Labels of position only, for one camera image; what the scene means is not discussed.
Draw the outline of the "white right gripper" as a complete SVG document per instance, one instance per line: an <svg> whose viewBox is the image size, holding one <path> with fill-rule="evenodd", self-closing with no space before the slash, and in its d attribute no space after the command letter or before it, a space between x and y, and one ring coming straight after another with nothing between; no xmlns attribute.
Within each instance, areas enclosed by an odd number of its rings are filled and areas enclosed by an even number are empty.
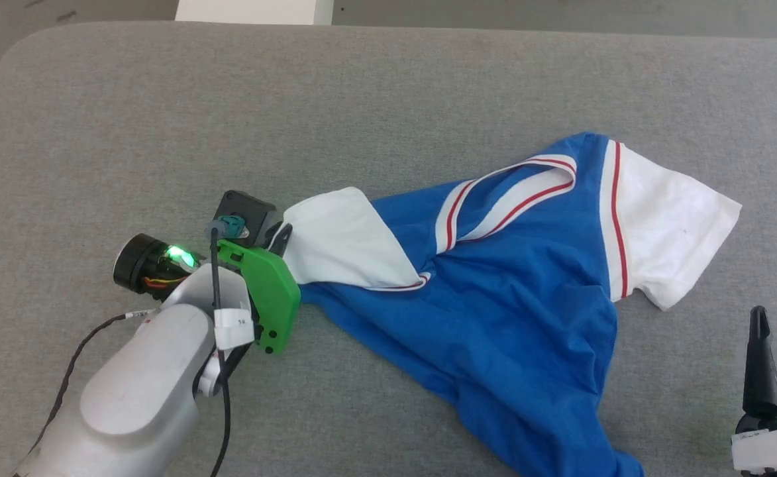
<svg viewBox="0 0 777 477"><path fill-rule="evenodd" d="M751 309L743 411L731 435L733 468L743 476L777 476L777 371L772 329L761 305Z"/></svg>

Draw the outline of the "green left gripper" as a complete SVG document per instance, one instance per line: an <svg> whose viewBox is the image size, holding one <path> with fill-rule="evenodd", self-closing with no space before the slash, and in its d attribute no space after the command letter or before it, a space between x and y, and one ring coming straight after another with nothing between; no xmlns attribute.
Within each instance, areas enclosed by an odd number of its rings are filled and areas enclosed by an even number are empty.
<svg viewBox="0 0 777 477"><path fill-rule="evenodd" d="M219 240L218 257L243 278L263 328L256 346L266 354L285 350L301 304L301 291L282 259L293 232L291 223L270 227L270 251Z"/></svg>

